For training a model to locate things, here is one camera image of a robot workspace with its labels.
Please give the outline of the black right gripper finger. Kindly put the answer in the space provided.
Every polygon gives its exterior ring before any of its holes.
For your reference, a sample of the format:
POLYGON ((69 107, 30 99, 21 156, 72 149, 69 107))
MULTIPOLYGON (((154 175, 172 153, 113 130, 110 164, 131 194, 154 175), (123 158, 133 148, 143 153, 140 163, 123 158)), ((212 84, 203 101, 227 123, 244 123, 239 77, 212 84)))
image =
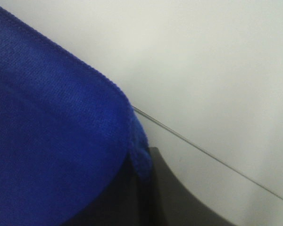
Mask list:
POLYGON ((147 182, 136 179, 137 216, 140 226, 230 226, 173 174, 158 148, 150 147, 152 169, 147 182))

